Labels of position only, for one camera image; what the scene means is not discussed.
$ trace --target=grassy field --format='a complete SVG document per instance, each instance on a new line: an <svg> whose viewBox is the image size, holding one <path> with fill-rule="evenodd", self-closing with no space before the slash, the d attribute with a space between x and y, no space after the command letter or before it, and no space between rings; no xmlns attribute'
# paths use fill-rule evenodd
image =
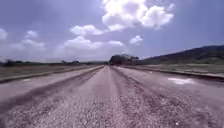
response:
<svg viewBox="0 0 224 128"><path fill-rule="evenodd" d="M50 71L60 71L65 69L75 69L83 66L18 66L18 67L0 67L0 79L18 75L29 75L44 73Z"/></svg>
<svg viewBox="0 0 224 128"><path fill-rule="evenodd" d="M166 65L147 65L150 69L161 69L171 71L192 72L200 74L216 74L224 76L224 65L214 64L166 64Z"/></svg>

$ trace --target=cloud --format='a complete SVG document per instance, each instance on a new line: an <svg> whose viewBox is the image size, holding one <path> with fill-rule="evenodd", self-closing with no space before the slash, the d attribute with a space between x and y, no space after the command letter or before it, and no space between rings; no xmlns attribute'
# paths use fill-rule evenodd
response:
<svg viewBox="0 0 224 128"><path fill-rule="evenodd" d="M120 41L109 41L108 44L114 45L114 46L124 46L124 44Z"/></svg>
<svg viewBox="0 0 224 128"><path fill-rule="evenodd" d="M0 28L0 40L6 40L7 37L8 33L4 29Z"/></svg>
<svg viewBox="0 0 224 128"><path fill-rule="evenodd" d="M132 38L129 43L130 44L139 44L140 42L142 42L143 39L140 36L136 36L134 38Z"/></svg>
<svg viewBox="0 0 224 128"><path fill-rule="evenodd" d="M123 53L125 45L120 41L91 41L83 36L67 40L54 51L57 58L74 58L78 60L109 59L115 53Z"/></svg>
<svg viewBox="0 0 224 128"><path fill-rule="evenodd" d="M26 32L25 38L38 38L38 33L36 31L29 30Z"/></svg>
<svg viewBox="0 0 224 128"><path fill-rule="evenodd" d="M146 6L146 0L103 0L103 9L106 14L102 16L102 22L111 31L133 28L136 23L143 27L158 28L168 24L174 15L169 7Z"/></svg>
<svg viewBox="0 0 224 128"><path fill-rule="evenodd" d="M51 51L47 50L44 42L24 39L18 43L5 46L7 51L3 52L5 59L18 59L24 61L45 61Z"/></svg>
<svg viewBox="0 0 224 128"><path fill-rule="evenodd" d="M36 42L31 39L22 40L20 43L13 44L12 48L20 50L20 51L45 51L45 43Z"/></svg>
<svg viewBox="0 0 224 128"><path fill-rule="evenodd" d="M141 18L141 23L145 27L160 28L161 26L168 24L174 15L167 13L164 7L153 6L145 15Z"/></svg>
<svg viewBox="0 0 224 128"><path fill-rule="evenodd" d="M85 25L85 26L75 26L70 30L75 35L86 36L86 35L101 35L106 31L99 30L95 28L93 25Z"/></svg>

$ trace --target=asphalt road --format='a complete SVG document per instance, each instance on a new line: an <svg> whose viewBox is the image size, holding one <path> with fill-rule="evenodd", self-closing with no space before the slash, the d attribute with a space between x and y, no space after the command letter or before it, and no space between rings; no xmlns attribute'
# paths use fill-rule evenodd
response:
<svg viewBox="0 0 224 128"><path fill-rule="evenodd" d="M224 83L121 67L49 82L64 76L0 85L0 128L224 128Z"/></svg>

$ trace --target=treeline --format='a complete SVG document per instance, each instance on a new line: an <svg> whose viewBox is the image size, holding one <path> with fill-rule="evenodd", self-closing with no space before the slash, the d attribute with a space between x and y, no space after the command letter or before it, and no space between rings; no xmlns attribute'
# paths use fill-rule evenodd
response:
<svg viewBox="0 0 224 128"><path fill-rule="evenodd" d="M147 58L136 64L224 64L224 45L204 46L168 55Z"/></svg>
<svg viewBox="0 0 224 128"><path fill-rule="evenodd" d="M107 61L87 61L87 62L79 62L79 61L64 61L55 62L55 63L42 63L42 62L32 62L32 61L21 61L21 60L6 60L4 62L0 61L0 66L2 67L14 67L14 66L41 66L41 65L49 65L49 66L79 66L79 65L102 65L108 64Z"/></svg>
<svg viewBox="0 0 224 128"><path fill-rule="evenodd" d="M117 54L110 58L110 65L127 65L136 63L139 58L128 54Z"/></svg>

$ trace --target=blue sky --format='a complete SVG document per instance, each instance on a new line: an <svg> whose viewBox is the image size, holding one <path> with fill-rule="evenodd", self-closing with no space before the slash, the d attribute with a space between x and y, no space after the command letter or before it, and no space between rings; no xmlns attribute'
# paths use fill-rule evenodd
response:
<svg viewBox="0 0 224 128"><path fill-rule="evenodd" d="M223 0L0 0L0 60L147 58L224 44Z"/></svg>

